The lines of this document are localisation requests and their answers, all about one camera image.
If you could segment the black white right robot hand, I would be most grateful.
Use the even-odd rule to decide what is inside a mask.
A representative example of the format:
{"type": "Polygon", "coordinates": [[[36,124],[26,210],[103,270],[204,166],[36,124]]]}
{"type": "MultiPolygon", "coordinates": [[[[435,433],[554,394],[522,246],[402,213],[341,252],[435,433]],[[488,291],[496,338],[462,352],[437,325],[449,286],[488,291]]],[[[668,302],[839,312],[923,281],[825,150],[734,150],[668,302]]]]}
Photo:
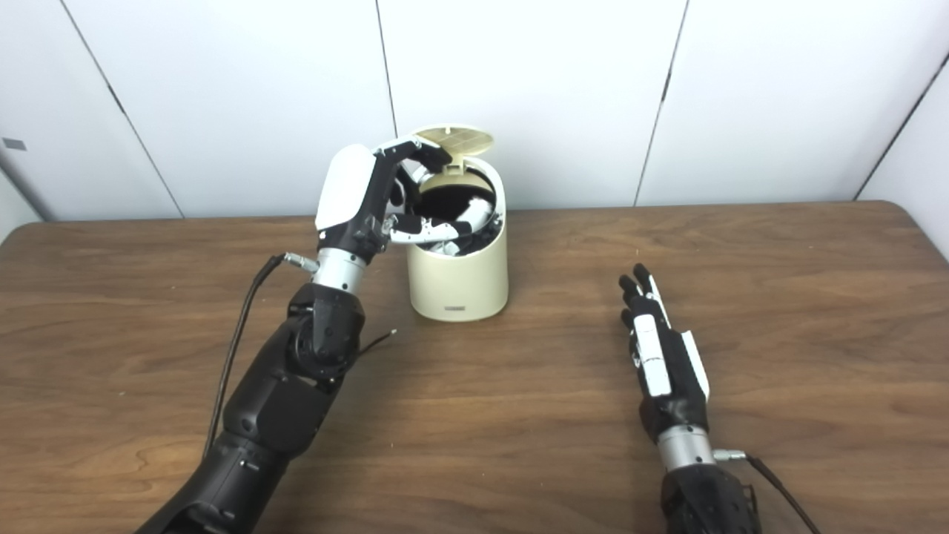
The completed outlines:
{"type": "Polygon", "coordinates": [[[678,426],[708,432],[709,384],[694,338],[672,327],[660,288],[643,263],[620,276],[619,286],[621,323],[643,392],[638,416],[645,432],[654,443],[678,426]]]}

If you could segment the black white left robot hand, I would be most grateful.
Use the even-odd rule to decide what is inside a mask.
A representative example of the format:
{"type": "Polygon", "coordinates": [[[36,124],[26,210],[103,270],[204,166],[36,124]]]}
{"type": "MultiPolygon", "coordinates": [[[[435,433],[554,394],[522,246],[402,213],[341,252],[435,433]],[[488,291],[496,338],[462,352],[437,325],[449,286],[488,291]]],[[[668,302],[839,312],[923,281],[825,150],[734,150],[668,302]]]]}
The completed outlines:
{"type": "Polygon", "coordinates": [[[453,220],[417,215],[412,204],[420,199],[423,181],[406,171],[404,161],[418,162],[437,175],[454,164],[454,155],[417,134],[375,149],[349,145],[336,154],[314,220],[319,251],[332,249],[369,264],[389,243],[427,245],[468,239],[501,216],[504,203],[493,179],[488,179],[488,195],[471,197],[467,209],[453,220]]]}

